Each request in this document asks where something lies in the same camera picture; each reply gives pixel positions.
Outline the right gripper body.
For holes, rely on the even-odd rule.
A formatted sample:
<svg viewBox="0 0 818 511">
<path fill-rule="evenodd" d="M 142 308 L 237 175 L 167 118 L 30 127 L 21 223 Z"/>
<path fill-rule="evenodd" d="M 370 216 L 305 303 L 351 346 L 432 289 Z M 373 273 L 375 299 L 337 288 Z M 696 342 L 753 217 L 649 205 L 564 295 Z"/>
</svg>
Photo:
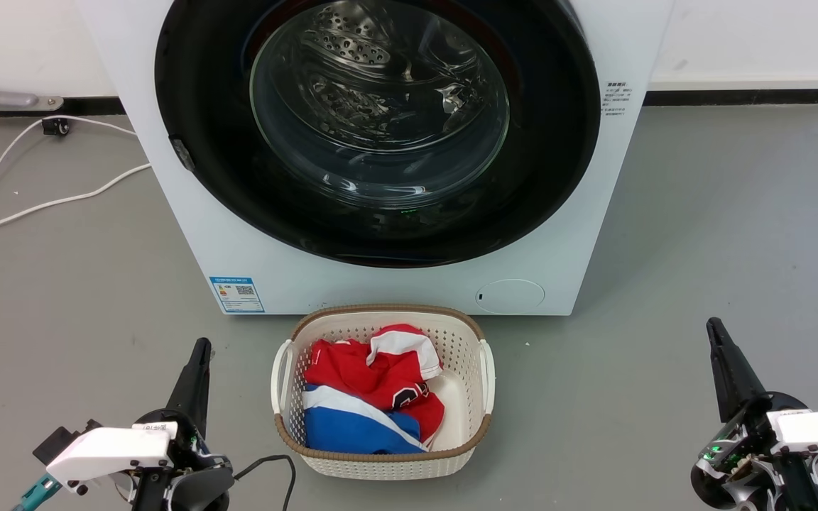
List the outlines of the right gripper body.
<svg viewBox="0 0 818 511">
<path fill-rule="evenodd" d="M 692 490 L 719 510 L 818 510 L 818 411 L 786 394 L 729 410 L 690 471 Z"/>
</svg>

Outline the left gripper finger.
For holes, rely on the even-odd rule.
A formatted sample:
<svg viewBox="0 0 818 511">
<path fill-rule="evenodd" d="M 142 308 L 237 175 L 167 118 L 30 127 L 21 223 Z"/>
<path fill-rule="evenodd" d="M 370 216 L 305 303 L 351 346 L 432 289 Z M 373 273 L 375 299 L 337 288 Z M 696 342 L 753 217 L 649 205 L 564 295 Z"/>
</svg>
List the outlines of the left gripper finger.
<svg viewBox="0 0 818 511">
<path fill-rule="evenodd" d="M 188 362 L 191 379 L 189 412 L 200 434 L 207 434 L 207 414 L 209 407 L 210 362 L 213 346 L 209 339 L 198 339 Z"/>
<path fill-rule="evenodd" d="M 191 379 L 189 374 L 189 368 L 187 366 L 188 362 L 185 364 L 184 368 L 182 368 L 182 371 L 178 376 L 178 381 L 176 381 L 175 383 L 175 387 L 171 392 L 166 408 L 168 408 L 168 410 L 176 410 L 179 413 L 184 413 L 189 418 L 191 418 L 189 412 L 189 405 L 190 398 L 192 397 L 192 392 L 190 387 Z"/>
</svg>

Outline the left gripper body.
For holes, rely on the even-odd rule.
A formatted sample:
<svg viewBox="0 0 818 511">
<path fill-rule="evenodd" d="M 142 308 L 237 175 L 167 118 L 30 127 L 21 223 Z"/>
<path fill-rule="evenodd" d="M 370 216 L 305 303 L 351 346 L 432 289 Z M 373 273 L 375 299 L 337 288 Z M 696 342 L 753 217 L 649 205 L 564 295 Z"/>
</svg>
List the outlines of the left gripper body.
<svg viewBox="0 0 818 511">
<path fill-rule="evenodd" d="M 184 413 L 156 410 L 130 427 L 88 421 L 82 432 L 59 427 L 33 455 L 45 475 L 33 484 L 33 509 L 59 490 L 85 495 L 108 478 L 126 489 L 133 510 L 227 510 L 236 482 L 231 461 L 212 453 Z"/>
</svg>

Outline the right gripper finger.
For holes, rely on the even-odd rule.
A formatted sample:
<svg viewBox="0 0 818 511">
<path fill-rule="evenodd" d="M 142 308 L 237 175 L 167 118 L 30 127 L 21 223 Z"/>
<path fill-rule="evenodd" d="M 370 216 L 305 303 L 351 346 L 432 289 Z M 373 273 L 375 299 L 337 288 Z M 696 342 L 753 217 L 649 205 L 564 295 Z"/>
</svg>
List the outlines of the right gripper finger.
<svg viewBox="0 0 818 511">
<path fill-rule="evenodd" d="M 740 349 L 727 332 L 721 318 L 707 320 L 710 363 L 713 372 L 715 398 L 722 422 L 729 421 L 744 401 L 741 378 L 734 376 L 740 366 Z"/>
<path fill-rule="evenodd" d="M 762 395 L 765 392 L 765 390 L 762 382 L 759 381 L 756 372 L 753 371 L 752 366 L 746 359 L 746 356 L 743 354 L 743 351 L 741 351 L 741 349 L 739 356 L 740 366 L 736 370 L 736 374 L 734 374 L 734 376 L 740 376 L 741 378 L 740 389 L 741 391 L 743 391 L 744 401 L 743 403 L 741 403 L 741 406 L 739 408 L 740 410 L 748 400 L 756 397 L 756 395 Z"/>
</svg>

